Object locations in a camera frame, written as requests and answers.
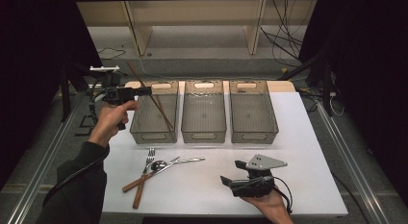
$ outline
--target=fork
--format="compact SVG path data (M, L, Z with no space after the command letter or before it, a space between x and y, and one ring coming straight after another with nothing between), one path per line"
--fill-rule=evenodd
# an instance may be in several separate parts
M141 174L142 179L146 176L147 169L153 163L154 158L155 158L155 154L156 154L155 149L150 148L149 153L147 155L147 159L146 159L146 166L144 167L143 173ZM135 201L133 202L133 208L134 209L137 209L139 207L139 203L140 203L140 199L141 199L141 193L143 192L143 187L144 187L144 181L139 184L138 191L136 192Z

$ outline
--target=black sleeve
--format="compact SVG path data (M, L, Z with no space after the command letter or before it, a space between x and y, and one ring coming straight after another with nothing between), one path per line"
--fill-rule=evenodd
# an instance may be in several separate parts
M58 167L58 183L109 149L84 142L78 156ZM103 162L81 173L53 194L42 208L37 223L98 223L102 213L107 176Z

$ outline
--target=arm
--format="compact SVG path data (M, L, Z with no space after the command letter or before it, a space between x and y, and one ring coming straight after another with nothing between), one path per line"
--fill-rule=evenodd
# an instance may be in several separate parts
M293 224L281 195L274 189L260 198L242 197L243 201L254 205L269 221L275 224Z
M109 140L118 132L117 124L127 123L127 111L137 108L137 101L129 101L118 107L109 104L103 106L89 141L82 144L74 160L65 162L58 168L58 183L106 155L109 151ZM98 223L106 182L103 163L81 173L50 197L37 223Z

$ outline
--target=translucent gray bin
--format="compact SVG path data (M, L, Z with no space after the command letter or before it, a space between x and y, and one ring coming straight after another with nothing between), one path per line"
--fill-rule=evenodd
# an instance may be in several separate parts
M139 110L135 112L130 133L137 144L145 143L175 143L177 141L177 81L145 82L152 87L152 95L162 107L169 124L160 113L149 96L139 97Z
M185 143L223 143L226 133L222 81L186 81L181 131Z
M279 132L265 81L230 81L231 141L272 144Z

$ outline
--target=hand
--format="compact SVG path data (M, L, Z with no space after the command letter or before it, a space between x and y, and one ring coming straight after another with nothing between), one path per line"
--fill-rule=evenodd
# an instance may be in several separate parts
M293 223L286 211L282 196L274 189L264 197L242 197L243 201L254 205L269 221L282 224Z
M117 124L129 122L127 111L136 111L139 108L138 101L128 101L120 106L106 103L99 113L98 122L90 134L89 141L107 147L111 137L115 136L119 129Z

